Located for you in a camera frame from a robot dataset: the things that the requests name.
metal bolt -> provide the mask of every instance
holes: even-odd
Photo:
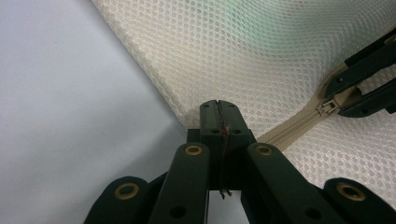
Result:
[[[189,146],[184,149],[188,155],[196,156],[202,153],[202,148],[198,146]]]
[[[123,190],[130,189],[130,192],[123,193]],[[120,200],[128,200],[132,199],[134,196],[136,196],[137,192],[139,192],[139,186],[136,185],[135,183],[126,183],[119,185],[116,188],[116,191],[114,192],[114,196]]]
[[[274,151],[269,147],[257,146],[255,149],[263,156],[271,156],[274,153]]]
[[[366,195],[363,193],[363,191],[350,184],[339,183],[337,184],[336,188],[341,195],[348,198],[349,200],[362,202],[366,199]]]

zipper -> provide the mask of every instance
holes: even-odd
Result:
[[[345,105],[360,98],[361,91],[357,87],[353,87],[334,95],[331,99],[324,99],[324,93],[329,81],[346,69],[347,65],[344,63],[336,68],[319,85],[314,97],[300,112],[276,126],[270,132],[257,138],[257,141],[273,145],[284,151],[317,123],[334,113],[338,113]]]

zipper slider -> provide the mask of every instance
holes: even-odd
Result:
[[[338,107],[338,104],[334,100],[330,100],[318,106],[317,111],[321,116],[329,116]]]

light gray background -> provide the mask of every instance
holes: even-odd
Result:
[[[3,0],[0,32],[0,223],[82,223],[167,171],[185,129],[91,1]],[[238,192],[208,222],[246,223]]]

white mesh fabric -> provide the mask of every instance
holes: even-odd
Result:
[[[300,109],[336,65],[396,22],[396,2],[93,0],[188,128],[237,104],[256,136]],[[356,179],[396,207],[395,118],[332,117],[286,155],[317,185]]]

